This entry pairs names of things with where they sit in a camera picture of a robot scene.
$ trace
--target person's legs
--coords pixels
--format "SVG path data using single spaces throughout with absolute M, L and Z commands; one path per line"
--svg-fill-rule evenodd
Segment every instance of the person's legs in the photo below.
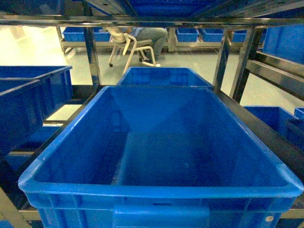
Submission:
M 153 40 L 152 48 L 154 50 L 155 60 L 158 60 L 158 57 L 161 54 L 162 47 L 165 44 L 168 37 L 168 32 L 164 28 L 144 28 L 137 35 L 137 40 L 151 39 Z M 149 59 L 152 59 L 151 53 L 147 54 Z

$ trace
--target chair leg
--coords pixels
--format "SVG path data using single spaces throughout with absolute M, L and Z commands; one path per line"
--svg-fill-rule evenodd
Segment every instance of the chair leg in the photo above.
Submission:
M 112 62 L 112 60 L 113 60 L 113 57 L 114 57 L 114 54 L 115 54 L 115 51 L 116 51 L 116 47 L 117 47 L 117 46 L 114 45 L 113 51 L 112 51 L 111 56 L 110 56 L 110 59 L 109 59 L 109 66 L 110 66 L 110 67 L 113 66 L 113 64 L 112 64 L 111 62 Z
M 123 74 L 127 71 L 128 67 L 129 67 L 129 64 L 130 64 L 130 62 L 132 60 L 133 54 L 134 54 L 134 50 L 131 50 L 130 56 L 128 58 L 128 61 L 127 61 L 126 65 L 125 65 L 125 68 L 123 70 Z
M 143 50 L 140 50 L 141 54 L 142 54 L 142 58 L 143 60 L 146 60 L 147 59 L 147 56 L 144 54 Z
M 138 54 L 139 61 L 142 62 L 143 56 L 141 55 L 140 51 L 137 51 L 137 54 Z
M 154 57 L 154 51 L 152 47 L 148 47 L 151 51 L 151 56 L 152 56 L 152 61 L 153 61 L 153 65 L 156 66 L 156 61 L 155 61 L 155 57 Z

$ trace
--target stainless steel frame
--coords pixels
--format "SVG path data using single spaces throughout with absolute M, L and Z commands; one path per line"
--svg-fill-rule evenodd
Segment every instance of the stainless steel frame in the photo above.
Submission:
M 90 70 L 94 87 L 85 88 L 86 94 L 93 94 L 87 101 L 65 122 L 61 128 L 48 139 L 39 149 L 37 149 L 29 160 L 23 164 L 17 171 L 20 175 L 30 163 L 58 136 L 58 134 L 74 119 L 74 117 L 85 107 L 85 105 L 95 96 L 101 88 L 99 65 L 96 55 L 96 46 L 92 29 L 96 26 L 141 26 L 141 23 L 149 22 L 151 27 L 192 27 L 192 28 L 225 28 L 224 37 L 219 52 L 217 70 L 214 79 L 214 91 L 219 98 L 243 121 L 245 124 L 265 143 L 282 161 L 284 161 L 291 170 L 304 182 L 304 155 L 301 151 L 292 146 L 288 141 L 279 136 L 275 131 L 257 119 L 238 102 L 242 97 L 242 92 L 246 85 L 246 80 L 250 72 L 273 83 L 274 85 L 290 92 L 302 99 L 303 94 L 303 68 L 304 66 L 295 64 L 283 59 L 257 53 L 256 48 L 261 36 L 262 28 L 301 24 L 304 19 L 238 19 L 238 18 L 197 18 L 197 19 L 176 19 L 176 18 L 139 18 L 139 17 L 64 17 L 64 16 L 18 16 L 18 15 L 0 15 L 0 25 L 31 25 L 31 26 L 77 26 L 85 28 L 85 40 L 90 63 Z M 233 88 L 231 90 L 231 99 L 221 92 L 221 82 L 227 63 L 228 51 L 231 47 L 232 29 L 249 29 L 242 51 L 240 53 L 239 64 Z M 170 29 L 171 36 L 175 35 L 173 29 Z M 169 50 L 176 47 L 172 42 L 168 43 Z M 277 77 L 268 76 L 269 72 L 276 74 Z M 84 99 L 87 96 L 81 96 L 81 88 L 77 89 L 79 97 Z M 282 218 L 304 218 L 304 209 L 291 209 L 282 215 Z M 10 201 L 8 196 L 0 189 L 0 219 L 10 221 L 16 228 L 29 228 L 27 221 L 40 220 L 38 212 L 25 205 L 18 210 Z

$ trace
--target white floor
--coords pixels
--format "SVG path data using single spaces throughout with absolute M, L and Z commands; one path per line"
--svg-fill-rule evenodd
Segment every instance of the white floor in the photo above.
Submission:
M 72 65 L 72 84 L 91 85 L 90 70 L 85 48 L 75 48 L 68 55 L 61 51 L 55 28 L 0 27 L 0 65 Z M 122 76 L 127 56 L 116 56 L 113 67 L 109 67 L 110 49 L 98 49 L 98 59 L 103 85 L 115 85 Z M 189 67 L 213 81 L 217 62 L 216 50 L 188 50 L 184 52 L 164 53 L 159 60 L 163 67 Z M 222 90 L 229 94 L 238 63 L 238 54 L 229 55 Z M 142 66 L 134 56 L 130 66 Z M 304 106 L 304 102 L 276 88 L 275 86 L 250 75 L 241 101 L 241 105 L 281 106 L 294 113 L 295 107 Z M 66 120 L 79 105 L 65 105 L 53 116 L 52 120 Z

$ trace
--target plastic storage bin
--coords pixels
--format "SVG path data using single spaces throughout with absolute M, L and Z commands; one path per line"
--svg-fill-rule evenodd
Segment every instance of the plastic storage bin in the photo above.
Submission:
M 23 163 L 29 159 L 30 154 L 8 154 L 5 156 L 5 160 L 8 162 L 9 166 L 16 171 Z
M 269 28 L 263 52 L 304 64 L 304 25 Z
M 52 228 L 274 228 L 303 192 L 212 91 L 150 86 L 103 88 L 19 187 Z
M 46 119 L 73 96 L 71 66 L 0 66 L 1 78 L 40 80 L 40 107 Z
M 234 31 L 232 42 L 244 42 L 247 30 Z
M 118 81 L 125 86 L 205 86 L 212 85 L 189 68 L 179 67 L 131 67 Z
M 94 29 L 94 36 L 95 41 L 97 42 L 108 42 L 110 40 L 110 33 L 100 31 L 103 29 L 102 27 L 93 28 Z M 84 29 L 80 27 L 67 27 L 63 31 L 63 35 L 65 37 L 65 41 L 71 41 L 71 42 L 84 42 L 85 36 L 84 36 Z
M 304 120 L 288 120 L 286 139 L 304 151 Z
M 46 140 L 48 140 L 60 127 L 57 126 L 43 126 L 35 133 L 33 133 L 18 149 L 26 149 L 35 151 Z
M 264 29 L 264 30 L 263 30 L 263 33 L 262 33 L 262 36 L 261 36 L 261 39 L 260 39 L 260 43 L 263 43 L 263 42 L 264 42 L 265 37 L 266 37 L 266 33 L 267 33 L 267 29 Z
M 0 79 L 0 153 L 8 154 L 42 126 L 41 82 Z
M 295 108 L 294 115 L 299 119 L 304 119 L 304 108 Z
M 196 28 L 177 28 L 176 36 L 179 42 L 196 42 L 199 37 L 199 32 Z
M 222 29 L 205 28 L 199 29 L 204 42 L 221 42 L 224 31 Z
M 278 132 L 281 136 L 286 135 L 286 121 L 288 119 L 297 119 L 294 115 L 281 107 L 244 106 L 244 108 Z

